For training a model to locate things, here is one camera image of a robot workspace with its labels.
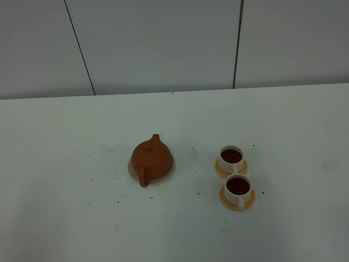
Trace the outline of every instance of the brown teapot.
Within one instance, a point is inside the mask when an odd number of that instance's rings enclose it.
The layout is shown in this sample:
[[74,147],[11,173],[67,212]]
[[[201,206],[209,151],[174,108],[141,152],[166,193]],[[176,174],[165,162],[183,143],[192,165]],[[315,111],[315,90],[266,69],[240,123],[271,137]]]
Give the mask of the brown teapot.
[[151,179],[166,175],[172,165],[169,148],[160,141],[158,134],[139,144],[133,151],[131,163],[140,178],[140,185],[146,187]]

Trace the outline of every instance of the clay teapot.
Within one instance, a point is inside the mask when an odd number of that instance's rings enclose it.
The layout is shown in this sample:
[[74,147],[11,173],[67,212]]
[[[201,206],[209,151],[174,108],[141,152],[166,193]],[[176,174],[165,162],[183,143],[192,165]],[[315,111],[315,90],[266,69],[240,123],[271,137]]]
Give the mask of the clay teapot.
[[158,134],[139,144],[133,151],[131,163],[140,178],[140,185],[146,187],[151,179],[168,173],[172,165],[169,148],[160,141]]

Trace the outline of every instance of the teapot saucer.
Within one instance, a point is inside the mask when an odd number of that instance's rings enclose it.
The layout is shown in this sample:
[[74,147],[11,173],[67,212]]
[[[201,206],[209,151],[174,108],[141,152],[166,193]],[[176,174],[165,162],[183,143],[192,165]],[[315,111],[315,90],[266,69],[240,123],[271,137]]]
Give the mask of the teapot saucer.
[[[152,179],[150,181],[149,185],[150,186],[157,186],[161,183],[166,182],[173,175],[173,173],[175,171],[175,167],[176,167],[176,161],[175,161],[175,158],[172,156],[172,164],[171,164],[171,167],[170,167],[170,170],[168,171],[168,173],[166,175],[158,178],[158,179]],[[135,182],[137,182],[137,184],[139,184],[140,179],[132,166],[131,159],[129,160],[129,163],[127,165],[127,170],[128,170],[130,177],[132,178],[132,180],[134,180]]]

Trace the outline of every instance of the teacup handle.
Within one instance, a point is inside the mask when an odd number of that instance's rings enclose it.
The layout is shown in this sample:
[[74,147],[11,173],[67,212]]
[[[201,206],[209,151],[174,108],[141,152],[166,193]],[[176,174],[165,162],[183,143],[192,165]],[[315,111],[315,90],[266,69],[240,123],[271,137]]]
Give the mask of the teacup handle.
[[238,204],[239,210],[244,211],[245,210],[245,203],[243,198],[239,198],[239,204]]
[[239,170],[238,170],[237,165],[233,165],[233,173],[232,174],[238,174],[238,173],[239,173]]

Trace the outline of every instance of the teapot handle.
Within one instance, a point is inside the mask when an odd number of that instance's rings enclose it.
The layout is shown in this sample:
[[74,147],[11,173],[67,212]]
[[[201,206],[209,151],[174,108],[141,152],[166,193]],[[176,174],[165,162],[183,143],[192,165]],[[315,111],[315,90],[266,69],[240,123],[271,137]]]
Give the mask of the teapot handle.
[[143,166],[143,167],[141,167],[140,172],[139,172],[141,187],[147,187],[147,185],[149,185],[149,183],[151,181],[149,178],[146,177],[146,170],[147,169]]

